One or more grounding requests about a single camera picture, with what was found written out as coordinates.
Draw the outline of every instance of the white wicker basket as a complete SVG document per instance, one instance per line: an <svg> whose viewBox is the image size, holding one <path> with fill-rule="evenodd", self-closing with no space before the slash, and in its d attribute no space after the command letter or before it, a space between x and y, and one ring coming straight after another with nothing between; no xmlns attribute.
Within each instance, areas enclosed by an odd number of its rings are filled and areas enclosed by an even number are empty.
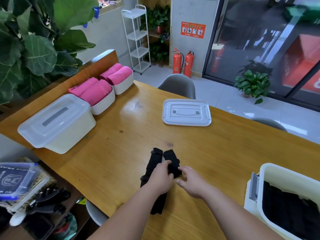
<svg viewBox="0 0 320 240"><path fill-rule="evenodd" d="M134 83L134 72L128 76L123 82L119 83L118 85L111 85L114 88L114 92L116 95L119 95L126 91L132 84Z"/></svg>
<svg viewBox="0 0 320 240"><path fill-rule="evenodd" d="M116 99L115 90L112 91L100 102L90 108L90 112L93 115L99 115L105 111Z"/></svg>

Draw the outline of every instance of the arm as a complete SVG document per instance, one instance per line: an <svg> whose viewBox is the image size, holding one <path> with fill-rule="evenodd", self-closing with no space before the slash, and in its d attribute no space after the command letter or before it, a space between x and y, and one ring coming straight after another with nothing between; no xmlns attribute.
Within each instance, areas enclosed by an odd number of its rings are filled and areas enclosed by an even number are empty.
<svg viewBox="0 0 320 240"><path fill-rule="evenodd" d="M187 181L177 180L186 192L202 199L216 218L227 240L283 240L276 232L242 208L216 187L208 184L191 167L179 167Z"/></svg>
<svg viewBox="0 0 320 240"><path fill-rule="evenodd" d="M170 160L159 163L142 186L88 240L139 240L142 238L152 206L166 193L174 179L168 175Z"/></svg>

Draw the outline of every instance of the fire safety sign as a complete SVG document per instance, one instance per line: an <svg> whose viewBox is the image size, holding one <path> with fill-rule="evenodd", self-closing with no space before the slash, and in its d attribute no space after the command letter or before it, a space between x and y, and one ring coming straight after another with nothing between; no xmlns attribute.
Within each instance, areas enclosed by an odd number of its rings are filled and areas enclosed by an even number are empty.
<svg viewBox="0 0 320 240"><path fill-rule="evenodd" d="M205 30L204 24L181 22L181 35L203 39Z"/></svg>

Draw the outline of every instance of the metal rack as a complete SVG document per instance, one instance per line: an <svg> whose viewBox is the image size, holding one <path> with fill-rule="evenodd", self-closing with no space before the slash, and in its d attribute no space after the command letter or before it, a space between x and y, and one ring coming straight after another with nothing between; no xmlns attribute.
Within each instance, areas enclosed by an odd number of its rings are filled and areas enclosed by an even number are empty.
<svg viewBox="0 0 320 240"><path fill-rule="evenodd" d="M140 31L140 26L141 26L141 19L140 17L142 15L146 15L146 20L147 20L147 9L143 5L136 5L134 9L132 10L122 10L122 21L123 21L123 26L124 26L124 31L125 35L127 37L127 43L128 43L128 49L130 52L130 60L131 64L133 67L133 70L136 72L139 72L140 75L151 66L150 60L145 61L143 60L143 56L149 53L149 59L150 59L150 50L149 50L149 37L148 37L148 22L146 22L146 30L141 30ZM133 32L130 34L127 34L126 30L126 25L125 25L125 18L131 19L132 20L132 25L133 25ZM138 28L135 29L134 26L134 20L137 19L137 24ZM146 36L147 42L148 42L148 47L143 47L142 45L142 38ZM136 43L136 49L134 51L130 51L130 46L129 46L129 40L133 40ZM134 66L132 62L132 57L137 58L139 63Z"/></svg>

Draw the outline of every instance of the rolled pink towel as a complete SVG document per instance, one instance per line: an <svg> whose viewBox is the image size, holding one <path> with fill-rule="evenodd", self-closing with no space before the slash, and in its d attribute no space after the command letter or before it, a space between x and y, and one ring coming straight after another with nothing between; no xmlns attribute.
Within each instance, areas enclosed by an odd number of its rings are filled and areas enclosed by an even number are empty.
<svg viewBox="0 0 320 240"><path fill-rule="evenodd" d="M80 98L88 102L92 107L103 100L111 91L112 87L107 81L99 80L96 84L88 88Z"/></svg>
<svg viewBox="0 0 320 240"><path fill-rule="evenodd" d="M130 67L124 66L119 71L108 76L108 79L110 81L107 80L107 82L114 86L118 85L122 83L124 80L126 80L132 73L133 70L131 70Z"/></svg>
<svg viewBox="0 0 320 240"><path fill-rule="evenodd" d="M85 82L81 83L78 86L75 86L73 88L69 88L69 93L74 94L77 97L80 97L88 88L90 88L92 85L98 83L98 79L95 77L92 77Z"/></svg>
<svg viewBox="0 0 320 240"><path fill-rule="evenodd" d="M122 64L120 63L116 63L114 64L112 67L110 67L108 70L106 70L105 72L103 72L100 76L99 79L105 79L107 80L107 77L114 74L115 72L119 71L122 68Z"/></svg>

